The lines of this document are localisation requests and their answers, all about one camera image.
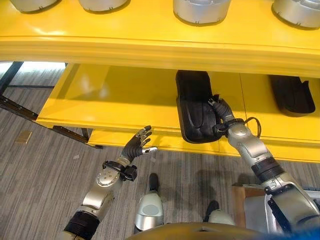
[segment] yellow shelf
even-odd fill
[[[129,129],[95,129],[90,137],[90,145],[106,145],[123,147],[136,133]],[[219,154],[219,142],[192,144],[183,140],[180,134],[153,131],[151,141],[146,145],[157,146],[161,150],[180,151],[189,153]]]
[[[309,80],[309,88],[315,104],[315,112],[303,117],[285,116],[274,98],[270,79],[267,75],[241,74],[244,105],[247,117],[256,117],[262,125],[262,138],[273,137],[276,140],[300,141],[320,144],[320,79]],[[249,127],[257,134],[256,123]]]
[[[152,125],[158,132],[180,134],[176,105],[176,70],[69,64],[36,122],[85,128],[138,130]],[[246,118],[240,75],[210,72],[219,93]]]
[[[134,130],[123,128],[95,129],[91,134],[88,144],[123,147],[135,133]],[[317,144],[297,142],[275,143],[274,141],[266,141],[265,143],[277,160],[320,163],[320,147]],[[181,135],[169,132],[163,134],[155,132],[151,136],[151,141],[146,146],[157,146],[160,150],[168,151],[240,156],[235,150],[230,151],[232,147],[224,137],[216,142],[191,144],[184,141]]]
[[[320,30],[278,20],[272,0],[232,0],[226,19],[196,27],[171,0],[132,0],[110,14],[63,0],[37,14],[0,1],[0,60],[320,77]]]
[[[36,122],[44,126],[95,129],[91,145],[124,146],[142,127],[152,125],[150,144],[163,150],[238,156],[225,138],[206,144],[183,140],[176,106],[176,70],[69,64]],[[320,162],[320,114],[287,117],[273,100],[269,79],[261,74],[209,72],[237,118],[257,117],[261,139],[277,159]],[[315,104],[319,79],[309,79]],[[249,123],[256,134],[256,123]]]

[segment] silver metal arm segment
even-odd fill
[[[320,227],[316,204],[248,127],[242,123],[232,125],[227,138],[262,181],[265,192],[272,195],[268,204],[284,231]]]
[[[90,240],[93,237],[123,181],[134,181],[137,177],[137,167],[129,166],[131,162],[140,155],[158,150],[155,146],[144,148],[150,141],[148,137],[151,134],[151,126],[145,126],[128,141],[116,161],[103,163],[103,169],[97,175],[93,186],[58,239]]]
[[[124,168],[130,161],[119,157],[116,163]],[[88,240],[95,234],[100,222],[110,208],[115,194],[121,189],[123,181],[120,173],[109,167],[97,175],[95,182],[83,199],[81,206],[69,221],[64,231],[60,233],[60,240]]]

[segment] black metal leg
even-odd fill
[[[29,121],[34,121],[38,117],[38,114],[36,114],[35,112],[26,109],[25,107],[15,103],[14,101],[2,95],[0,95],[0,108],[8,110],[9,112]]]
[[[81,136],[80,134],[75,133],[74,131],[68,130],[63,126],[53,126],[52,130],[58,134],[61,134],[63,136],[76,140],[83,144],[86,144],[89,141],[89,138]]]
[[[88,141],[89,141],[88,129],[86,129],[86,128],[81,128],[81,130],[82,130],[82,136],[83,136],[84,138],[88,139]]]
[[[0,79],[0,95],[2,95],[6,88],[9,86],[12,79],[14,79],[15,75],[21,68],[23,61],[14,61],[9,69],[5,72],[5,74]]]
[[[17,104],[16,102],[10,100],[9,98],[3,96],[6,88],[9,86],[12,79],[15,77],[16,73],[19,71],[20,67],[22,66],[23,61],[15,61],[0,79],[0,108],[3,108],[15,115],[18,115],[26,120],[35,121],[38,118],[38,114]],[[48,128],[56,133],[64,135],[68,138],[76,140],[80,143],[86,144],[89,141],[88,130],[86,128],[82,128],[82,134],[77,134],[71,130],[66,129],[62,126],[53,126],[53,128]],[[100,145],[94,146],[97,149],[102,149],[103,147]]]

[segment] cable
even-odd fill
[[[257,132],[258,132],[257,135],[256,135],[256,137],[259,139],[260,136],[261,136],[261,132],[262,132],[262,128],[261,128],[261,124],[260,124],[259,120],[258,120],[256,117],[251,116],[251,117],[249,117],[247,120],[244,121],[244,124],[248,123],[248,122],[251,121],[252,119],[254,119],[254,120],[256,121],[256,124],[257,124]]]

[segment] gray carpet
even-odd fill
[[[8,88],[5,95],[39,112],[50,89]],[[26,145],[14,143],[32,131]],[[0,239],[51,240],[81,204],[105,160],[121,148],[95,149],[0,109]],[[305,187],[320,187],[320,164],[281,161]],[[125,182],[93,239],[122,240],[133,232],[135,212],[154,172],[160,178],[165,222],[201,221],[210,200],[233,215],[231,186],[256,183],[238,157],[159,151],[139,157],[135,182]]]

